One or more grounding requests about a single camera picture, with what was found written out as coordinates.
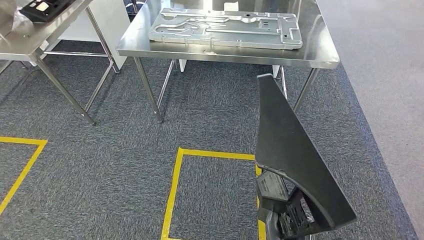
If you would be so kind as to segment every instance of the table leg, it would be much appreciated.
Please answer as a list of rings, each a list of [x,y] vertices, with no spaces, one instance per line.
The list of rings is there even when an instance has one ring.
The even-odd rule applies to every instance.
[[[116,74],[118,74],[120,72],[120,70],[119,70],[117,64],[115,63],[115,59],[112,56],[111,50],[109,49],[108,44],[106,43],[105,37],[103,36],[102,31],[100,30],[100,27],[97,24],[97,21],[94,18],[92,10],[90,9],[89,6],[85,9],[85,12],[87,13],[88,18],[90,19],[91,25],[94,27],[94,30],[95,30],[95,32],[96,32],[96,34],[97,34],[97,36],[100,40],[101,47],[103,48],[104,52],[107,54],[107,58],[109,59],[109,62],[111,62],[113,64],[112,65],[113,71]]]
[[[299,107],[301,106],[303,100],[305,99],[306,95],[308,94],[311,88],[312,82],[317,78],[319,71],[319,68],[312,68],[312,70],[310,71],[309,76],[307,77],[307,80],[303,86],[303,89],[300,92],[299,98],[297,99],[296,104],[293,107],[293,111],[295,113],[299,110]]]
[[[39,68],[44,72],[44,74],[53,82],[53,84],[62,92],[63,95],[69,100],[72,106],[85,118],[87,121],[93,125],[95,122],[89,116],[89,114],[81,107],[81,105],[75,100],[75,98],[66,90],[58,78],[52,73],[50,68],[41,60],[39,57],[35,59],[35,63]]]
[[[141,81],[143,82],[144,88],[147,92],[147,98],[150,102],[150,105],[153,108],[153,113],[156,116],[156,120],[161,123],[163,121],[161,113],[159,112],[158,105],[156,104],[155,96],[153,95],[152,88],[150,87],[149,80],[147,79],[147,75],[145,69],[143,67],[142,61],[139,57],[134,57],[135,65],[137,66],[138,73],[140,74]]]
[[[2,74],[8,67],[9,65],[12,64],[12,60],[7,61],[1,68],[0,68],[0,74]]]
[[[134,13],[137,14],[139,12],[139,7],[137,6],[137,0],[131,0],[132,8],[134,9]]]

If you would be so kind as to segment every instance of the stamped metal plate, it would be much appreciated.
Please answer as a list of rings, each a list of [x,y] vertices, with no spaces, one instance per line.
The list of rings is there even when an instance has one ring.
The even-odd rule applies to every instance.
[[[150,29],[149,39],[278,50],[302,47],[298,20],[289,13],[164,8]]]

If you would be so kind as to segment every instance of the yellow tape square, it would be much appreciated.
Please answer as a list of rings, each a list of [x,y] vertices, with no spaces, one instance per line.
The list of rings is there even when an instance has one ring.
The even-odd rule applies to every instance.
[[[165,217],[163,219],[162,233],[160,235],[160,240],[181,240],[175,238],[169,238],[170,228],[171,228],[171,218],[174,210],[175,198],[177,195],[177,186],[178,180],[180,177],[181,165],[183,163],[183,156],[200,156],[200,157],[212,157],[212,158],[224,158],[224,159],[237,159],[237,160],[247,160],[254,161],[255,155],[252,154],[243,154],[243,153],[230,153],[230,152],[218,152],[218,151],[204,151],[204,150],[194,150],[194,149],[183,149],[178,148],[178,152],[176,154],[175,167],[173,169],[172,174],[172,183],[171,190],[169,192],[168,202],[166,204]],[[256,176],[261,174],[261,169],[255,165],[255,173]],[[266,240],[265,234],[265,223],[262,221],[257,221],[257,238],[259,240]]]
[[[10,188],[9,192],[7,192],[6,197],[4,197],[3,201],[1,201],[1,203],[0,203],[0,216],[1,216],[3,211],[5,210],[6,206],[11,201],[16,190],[18,190],[18,188],[21,185],[22,181],[24,180],[25,176],[28,174],[28,172],[30,171],[34,162],[36,161],[36,159],[40,155],[44,146],[47,144],[47,140],[0,136],[0,142],[1,143],[10,143],[10,144],[38,145],[34,154],[31,156],[29,161],[26,163],[25,167],[23,168],[22,172],[17,177],[16,181],[14,182],[12,187]]]

